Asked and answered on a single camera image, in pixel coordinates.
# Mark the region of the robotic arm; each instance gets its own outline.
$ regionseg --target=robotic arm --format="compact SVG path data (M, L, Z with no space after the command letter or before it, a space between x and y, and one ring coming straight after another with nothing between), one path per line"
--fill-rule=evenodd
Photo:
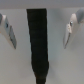
M12 26L10 26L7 16L2 14L0 14L0 33L6 38L11 47L16 49L17 42Z
M79 9L71 15L69 24L66 25L66 31L63 38L64 49L66 49L73 41L77 31L80 29L81 23L84 23L84 10Z

